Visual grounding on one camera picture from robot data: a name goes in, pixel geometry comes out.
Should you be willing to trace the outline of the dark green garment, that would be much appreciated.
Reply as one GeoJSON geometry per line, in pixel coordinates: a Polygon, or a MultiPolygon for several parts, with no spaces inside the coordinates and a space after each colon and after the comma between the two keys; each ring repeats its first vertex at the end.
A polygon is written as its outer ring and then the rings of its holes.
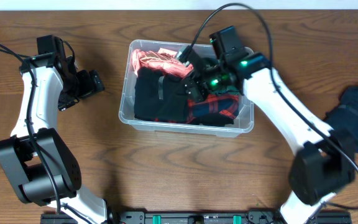
{"type": "MultiPolygon", "coordinates": [[[[218,61],[215,58],[205,57],[204,60],[208,67],[214,67],[218,64],[218,61]]],[[[214,95],[224,95],[224,94],[240,95],[239,91],[232,86],[225,87],[220,90],[210,91],[210,93],[214,95]]]]}

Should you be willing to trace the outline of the red navy plaid shirt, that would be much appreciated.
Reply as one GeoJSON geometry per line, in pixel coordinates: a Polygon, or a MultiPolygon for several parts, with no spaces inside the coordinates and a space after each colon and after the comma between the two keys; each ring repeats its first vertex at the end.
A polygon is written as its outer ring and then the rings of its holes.
{"type": "Polygon", "coordinates": [[[185,110],[185,119],[159,119],[166,123],[199,124],[197,118],[211,113],[219,113],[235,120],[239,114],[239,96],[238,95],[208,95],[207,99],[201,103],[195,103],[193,100],[187,100],[185,110]]]}

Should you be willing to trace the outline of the black garment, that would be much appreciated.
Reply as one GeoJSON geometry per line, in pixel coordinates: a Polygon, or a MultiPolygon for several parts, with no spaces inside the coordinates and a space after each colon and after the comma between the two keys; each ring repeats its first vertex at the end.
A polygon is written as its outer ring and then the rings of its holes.
{"type": "Polygon", "coordinates": [[[134,117],[144,121],[184,123],[188,97],[180,77],[140,68],[135,84],[134,117]]]}
{"type": "Polygon", "coordinates": [[[224,127],[225,125],[234,124],[234,120],[230,117],[219,113],[206,114],[197,118],[199,124],[204,126],[224,127]]]}

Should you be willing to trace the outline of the pink printed t-shirt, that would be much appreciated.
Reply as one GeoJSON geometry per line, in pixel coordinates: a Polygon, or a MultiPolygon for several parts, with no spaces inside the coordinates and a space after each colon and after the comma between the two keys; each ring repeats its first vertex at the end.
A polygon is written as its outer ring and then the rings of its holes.
{"type": "Polygon", "coordinates": [[[136,76],[141,68],[149,68],[184,78],[193,70],[193,66],[192,64],[189,66],[182,64],[175,58],[176,54],[177,51],[165,48],[160,48],[157,52],[135,49],[130,53],[131,64],[136,76]]]}

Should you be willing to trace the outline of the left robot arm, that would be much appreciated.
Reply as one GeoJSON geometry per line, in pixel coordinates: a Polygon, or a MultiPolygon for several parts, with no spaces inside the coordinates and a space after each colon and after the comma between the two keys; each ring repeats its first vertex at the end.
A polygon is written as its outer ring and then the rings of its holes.
{"type": "Polygon", "coordinates": [[[24,82],[21,110],[0,141],[0,165],[22,203],[48,206],[41,223],[119,223],[107,202],[81,183],[78,161],[57,132],[57,113],[104,91],[96,70],[78,70],[69,43],[37,38],[38,54],[15,54],[24,82]]]}

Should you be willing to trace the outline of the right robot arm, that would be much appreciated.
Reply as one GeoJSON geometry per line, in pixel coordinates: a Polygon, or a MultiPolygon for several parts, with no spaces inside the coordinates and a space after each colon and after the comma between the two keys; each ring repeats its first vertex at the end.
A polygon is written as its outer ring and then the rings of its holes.
{"type": "Polygon", "coordinates": [[[295,158],[288,181],[291,194],[280,207],[283,223],[308,223],[355,179],[352,139],[316,117],[282,82],[273,61],[245,47],[233,26],[210,35],[217,65],[208,65],[193,49],[183,47],[176,59],[193,70],[186,78],[197,102],[214,91],[235,88],[256,104],[280,131],[295,158]]]}

